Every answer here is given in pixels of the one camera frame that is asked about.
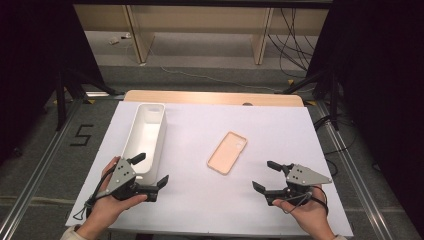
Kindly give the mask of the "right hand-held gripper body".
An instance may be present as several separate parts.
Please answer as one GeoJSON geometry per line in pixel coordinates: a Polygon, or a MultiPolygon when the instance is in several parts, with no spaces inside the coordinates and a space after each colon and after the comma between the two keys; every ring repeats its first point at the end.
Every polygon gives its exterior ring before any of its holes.
{"type": "Polygon", "coordinates": [[[332,179],[300,164],[282,165],[287,186],[283,190],[266,190],[269,206],[275,199],[288,201],[294,206],[306,204],[312,198],[312,188],[319,184],[330,184],[332,179]]]}

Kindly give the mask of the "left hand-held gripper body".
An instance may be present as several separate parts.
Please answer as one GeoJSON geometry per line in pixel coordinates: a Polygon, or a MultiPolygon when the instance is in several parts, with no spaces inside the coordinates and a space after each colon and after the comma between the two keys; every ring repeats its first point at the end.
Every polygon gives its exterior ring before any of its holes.
{"type": "Polygon", "coordinates": [[[105,189],[106,196],[111,195],[123,201],[136,195],[146,195],[147,202],[157,201],[159,186],[145,186],[137,183],[137,174],[127,160],[119,160],[108,170],[107,176],[110,176],[110,180],[105,189]]]}

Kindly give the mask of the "white plastic storage box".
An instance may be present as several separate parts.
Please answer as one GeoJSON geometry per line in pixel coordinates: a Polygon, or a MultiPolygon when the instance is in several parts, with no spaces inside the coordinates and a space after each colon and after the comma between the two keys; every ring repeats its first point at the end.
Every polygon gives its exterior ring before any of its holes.
{"type": "Polygon", "coordinates": [[[146,154],[144,160],[132,165],[140,185],[153,185],[157,180],[166,129],[164,104],[143,103],[137,107],[122,156],[129,159],[146,154]]]}

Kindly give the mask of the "beige phone case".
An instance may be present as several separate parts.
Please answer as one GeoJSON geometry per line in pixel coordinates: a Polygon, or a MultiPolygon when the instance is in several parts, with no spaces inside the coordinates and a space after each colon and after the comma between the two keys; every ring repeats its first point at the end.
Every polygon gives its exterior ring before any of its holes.
{"type": "Polygon", "coordinates": [[[248,140],[232,131],[229,131],[218,144],[207,161],[212,170],[227,175],[236,163],[248,140]]]}

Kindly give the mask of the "person's left hand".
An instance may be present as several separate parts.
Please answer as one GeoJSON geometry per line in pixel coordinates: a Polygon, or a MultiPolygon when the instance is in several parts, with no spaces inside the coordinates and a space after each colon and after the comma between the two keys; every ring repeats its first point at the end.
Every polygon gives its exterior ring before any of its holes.
{"type": "Polygon", "coordinates": [[[113,196],[99,199],[87,220],[79,227],[77,233],[87,240],[96,240],[112,225],[125,210],[147,199],[146,195],[136,195],[127,200],[117,200],[113,196]]]}

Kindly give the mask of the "person's right hand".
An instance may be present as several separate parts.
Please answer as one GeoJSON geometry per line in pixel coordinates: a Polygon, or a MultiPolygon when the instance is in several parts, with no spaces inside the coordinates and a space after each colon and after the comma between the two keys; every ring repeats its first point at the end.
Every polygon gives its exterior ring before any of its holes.
{"type": "Polygon", "coordinates": [[[300,228],[311,237],[313,233],[318,233],[319,231],[332,231],[327,219],[327,210],[322,204],[316,201],[309,201],[307,204],[299,207],[295,207],[281,199],[274,200],[272,204],[281,208],[284,212],[291,214],[300,228]]]}

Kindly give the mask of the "black metal stand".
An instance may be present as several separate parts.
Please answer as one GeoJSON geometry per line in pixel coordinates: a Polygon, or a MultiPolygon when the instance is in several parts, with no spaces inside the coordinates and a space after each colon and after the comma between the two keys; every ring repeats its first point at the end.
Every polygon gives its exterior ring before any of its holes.
{"type": "Polygon", "coordinates": [[[87,100],[88,94],[83,89],[83,84],[92,85],[95,88],[102,90],[110,96],[124,95],[124,92],[114,90],[108,87],[104,81],[101,73],[95,77],[91,77],[81,71],[65,68],[58,73],[58,80],[56,81],[56,100],[58,122],[56,130],[59,131],[65,125],[67,120],[67,110],[65,102],[65,92],[69,92],[71,97],[75,100],[87,100]]]}
{"type": "Polygon", "coordinates": [[[316,100],[323,99],[327,93],[330,94],[330,110],[329,114],[325,116],[325,119],[328,119],[336,131],[339,130],[337,123],[337,103],[339,96],[339,85],[337,75],[330,70],[322,70],[314,73],[305,79],[301,80],[299,83],[296,83],[290,86],[288,89],[283,91],[284,95],[292,94],[295,91],[303,88],[304,86],[315,83],[313,90],[313,97],[316,100]]]}

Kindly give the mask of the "light wooden table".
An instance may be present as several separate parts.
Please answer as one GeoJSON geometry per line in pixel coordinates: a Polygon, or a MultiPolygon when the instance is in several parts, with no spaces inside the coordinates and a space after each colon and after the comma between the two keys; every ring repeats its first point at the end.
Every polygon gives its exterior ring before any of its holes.
{"type": "Polygon", "coordinates": [[[220,104],[244,106],[304,106],[302,99],[297,95],[258,93],[130,90],[125,94],[124,100],[126,102],[220,104]]]}

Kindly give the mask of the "black curtain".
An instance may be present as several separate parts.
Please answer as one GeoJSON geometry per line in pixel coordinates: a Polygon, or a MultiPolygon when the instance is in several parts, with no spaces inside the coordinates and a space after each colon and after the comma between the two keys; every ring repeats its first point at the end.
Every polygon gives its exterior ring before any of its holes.
{"type": "Polygon", "coordinates": [[[324,69],[424,238],[424,0],[332,0],[309,71],[324,69]]]}
{"type": "Polygon", "coordinates": [[[0,163],[20,145],[59,79],[103,82],[74,5],[0,0],[0,163]]]}

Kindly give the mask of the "light wooden bench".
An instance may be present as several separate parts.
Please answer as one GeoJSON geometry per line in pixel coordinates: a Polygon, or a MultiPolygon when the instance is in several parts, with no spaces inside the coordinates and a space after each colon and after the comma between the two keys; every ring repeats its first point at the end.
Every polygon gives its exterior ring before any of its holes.
{"type": "Polygon", "coordinates": [[[326,9],[242,8],[197,6],[83,5],[74,9],[86,31],[128,32],[133,37],[136,61],[148,58],[155,34],[218,33],[248,34],[254,62],[262,63],[265,38],[269,34],[286,35],[289,26],[296,35],[318,36],[324,25],[326,9]]]}

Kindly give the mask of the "metal floor rail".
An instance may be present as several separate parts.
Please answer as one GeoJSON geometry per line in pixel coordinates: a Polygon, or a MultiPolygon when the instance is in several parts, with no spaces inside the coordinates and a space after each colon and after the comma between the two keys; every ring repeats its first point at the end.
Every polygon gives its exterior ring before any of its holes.
{"type": "Polygon", "coordinates": [[[341,134],[335,130],[332,123],[325,123],[325,129],[329,134],[332,145],[349,176],[350,182],[355,189],[356,195],[361,202],[367,218],[379,240],[394,240],[388,228],[386,220],[372,197],[365,181],[363,180],[353,158],[344,142],[341,134]]]}
{"type": "Polygon", "coordinates": [[[22,188],[20,194],[13,199],[13,203],[10,204],[10,211],[0,223],[0,240],[10,240],[12,238],[81,105],[82,100],[74,100],[69,105],[69,108],[65,109],[64,122],[59,129],[54,131],[48,146],[45,148],[43,155],[38,159],[37,165],[29,175],[25,186],[22,188]]]}

